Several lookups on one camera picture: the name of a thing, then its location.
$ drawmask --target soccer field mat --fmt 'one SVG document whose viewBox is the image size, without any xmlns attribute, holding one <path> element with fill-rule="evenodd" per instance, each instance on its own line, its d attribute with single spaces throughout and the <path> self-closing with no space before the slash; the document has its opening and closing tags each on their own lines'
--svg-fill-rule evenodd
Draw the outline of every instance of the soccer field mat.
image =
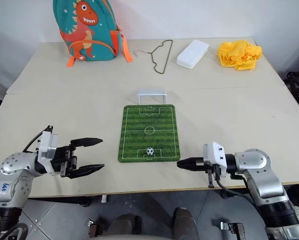
<svg viewBox="0 0 299 240">
<path fill-rule="evenodd" d="M 121 163 L 172 162 L 179 159 L 173 105 L 124 107 L 118 152 Z"/>
</svg>

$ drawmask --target orange dinosaur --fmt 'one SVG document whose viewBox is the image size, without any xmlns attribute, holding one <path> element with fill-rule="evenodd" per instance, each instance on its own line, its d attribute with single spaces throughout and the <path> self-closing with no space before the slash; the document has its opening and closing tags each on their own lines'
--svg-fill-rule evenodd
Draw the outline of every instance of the orange dinosaur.
<svg viewBox="0 0 299 240">
<path fill-rule="evenodd" d="M 73 14 L 75 14 L 77 17 L 73 16 L 72 18 L 75 22 L 77 22 L 77 25 L 73 25 L 72 32 L 68 31 L 68 33 L 65 33 L 60 30 L 61 37 L 64 41 L 71 43 L 84 40 L 91 41 L 92 36 L 95 33 L 89 28 L 89 26 L 94 26 L 98 23 L 98 15 L 93 11 L 91 6 L 86 1 L 77 0 L 77 3 L 73 2 L 73 6 L 75 9 Z M 82 49 L 86 49 L 87 56 L 95 58 L 95 56 L 92 55 L 92 43 L 77 43 L 72 47 L 74 53 L 73 55 L 76 59 L 83 61 L 86 59 L 86 57 L 81 54 Z"/>
</svg>

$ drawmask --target white table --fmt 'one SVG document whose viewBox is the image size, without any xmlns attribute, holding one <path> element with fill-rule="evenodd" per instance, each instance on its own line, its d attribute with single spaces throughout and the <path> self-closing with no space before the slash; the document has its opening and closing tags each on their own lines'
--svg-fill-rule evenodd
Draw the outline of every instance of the white table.
<svg viewBox="0 0 299 240">
<path fill-rule="evenodd" d="M 153 42 L 157 44 L 156 40 L 144 41 L 143 48 L 150 44 L 154 46 Z M 133 43 L 140 46 L 142 41 Z M 136 49 L 133 43 L 130 48 Z M 79 147 L 75 153 L 79 166 L 104 163 L 105 167 L 76 179 L 48 175 L 38 177 L 33 182 L 31 197 L 207 188 L 205 173 L 179 169 L 175 162 L 118 162 L 123 108 L 137 104 L 138 86 L 150 87 L 153 83 L 157 84 L 156 87 L 166 88 L 169 103 L 175 105 L 181 159 L 202 156 L 203 144 L 211 141 L 223 145 L 227 153 L 257 148 L 270 156 L 272 168 L 283 183 L 299 183 L 299 106 L 280 78 L 272 74 L 273 69 L 264 57 L 257 63 L 255 71 L 238 72 L 220 67 L 218 62 L 211 63 L 214 57 L 209 53 L 194 68 L 197 70 L 196 77 L 191 76 L 194 74 L 192 70 L 169 63 L 166 75 L 155 73 L 152 81 L 147 81 L 147 74 L 154 70 L 146 57 L 144 60 L 149 64 L 134 69 L 139 71 L 138 74 L 132 71 L 131 64 L 118 58 L 117 61 L 124 66 L 120 67 L 122 72 L 107 73 L 113 77 L 120 75 L 117 79 L 98 77 L 104 75 L 104 69 L 110 69 L 111 62 L 77 62 L 74 68 L 52 68 L 46 58 L 53 53 L 62 56 L 66 62 L 65 53 L 47 51 L 58 45 L 43 43 L 4 98 L 0 107 L 0 164 L 9 154 L 21 151 L 46 125 L 53 125 L 54 133 L 59 134 L 59 146 L 83 137 L 103 139 L 103 143 Z M 174 61 L 176 55 L 172 51 L 170 60 Z M 203 62 L 210 67 L 214 65 L 213 68 L 220 72 L 215 73 L 213 68 L 208 70 Z M 178 77 L 181 74 L 185 76 L 183 71 L 191 77 L 185 80 Z M 94 72 L 94 75 L 89 73 L 91 77 L 87 78 L 86 72 Z M 76 78 L 78 73 L 83 77 Z M 222 79 L 205 80 L 210 88 L 204 87 L 201 78 L 198 79 L 199 74 L 222 75 Z M 240 74 L 246 76 L 245 82 Z M 42 75 L 55 78 L 44 78 Z M 169 87 L 167 83 L 172 82 L 174 84 Z M 160 102 L 144 99 L 142 103 Z M 243 185 L 243 182 L 230 180 L 229 177 L 222 179 L 222 182 L 229 187 Z"/>
</svg>

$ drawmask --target white box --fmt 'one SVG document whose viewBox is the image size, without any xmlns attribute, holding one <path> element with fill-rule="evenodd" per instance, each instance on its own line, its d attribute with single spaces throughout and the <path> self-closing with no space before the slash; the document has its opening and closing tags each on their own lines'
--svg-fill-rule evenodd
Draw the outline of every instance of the white box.
<svg viewBox="0 0 299 240">
<path fill-rule="evenodd" d="M 192 69 L 207 52 L 209 45 L 206 42 L 193 40 L 178 56 L 176 63 L 182 67 Z"/>
</svg>

